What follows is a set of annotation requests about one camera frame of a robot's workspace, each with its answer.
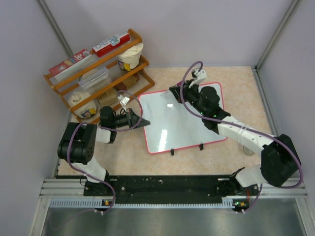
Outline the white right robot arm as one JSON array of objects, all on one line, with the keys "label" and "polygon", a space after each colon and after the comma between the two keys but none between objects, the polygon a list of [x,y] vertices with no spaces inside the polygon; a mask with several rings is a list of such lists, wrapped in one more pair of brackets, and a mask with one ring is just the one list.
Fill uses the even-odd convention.
[{"label": "white right robot arm", "polygon": [[240,168],[232,174],[234,179],[229,187],[234,194],[240,195],[254,184],[282,187],[296,171],[301,171],[301,162],[289,136],[272,136],[244,125],[219,106],[220,97],[213,87],[199,88],[189,80],[183,86],[170,87],[169,91],[178,103],[189,103],[195,108],[196,116],[202,119],[206,128],[234,139],[260,157],[259,165]]}]

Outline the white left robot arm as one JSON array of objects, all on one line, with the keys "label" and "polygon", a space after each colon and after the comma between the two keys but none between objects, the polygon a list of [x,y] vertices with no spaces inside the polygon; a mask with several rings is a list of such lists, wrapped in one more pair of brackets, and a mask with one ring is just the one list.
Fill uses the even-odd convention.
[{"label": "white left robot arm", "polygon": [[150,124],[150,121],[138,116],[131,108],[116,114],[111,107],[105,106],[100,109],[99,125],[76,122],[67,125],[57,149],[58,158],[86,175],[88,181],[95,183],[95,190],[106,195],[111,191],[112,184],[108,172],[95,158],[96,143],[112,144],[117,136],[117,128],[140,128]]}]

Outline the pink-framed whiteboard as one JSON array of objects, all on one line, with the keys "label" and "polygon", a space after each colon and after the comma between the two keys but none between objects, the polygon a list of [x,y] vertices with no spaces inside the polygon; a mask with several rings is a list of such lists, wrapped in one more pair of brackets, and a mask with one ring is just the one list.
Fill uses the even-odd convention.
[{"label": "pink-framed whiteboard", "polygon": [[178,103],[165,90],[139,96],[143,118],[151,122],[144,127],[147,151],[150,154],[221,142],[227,138],[208,130],[202,120]]}]

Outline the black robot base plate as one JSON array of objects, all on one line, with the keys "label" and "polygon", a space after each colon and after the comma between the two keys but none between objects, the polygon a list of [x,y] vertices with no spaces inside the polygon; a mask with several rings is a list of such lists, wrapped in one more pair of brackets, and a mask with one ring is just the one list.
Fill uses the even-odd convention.
[{"label": "black robot base plate", "polygon": [[119,203],[215,203],[226,196],[246,198],[258,186],[241,187],[228,175],[110,176],[110,186],[86,181],[84,196],[109,197]]}]

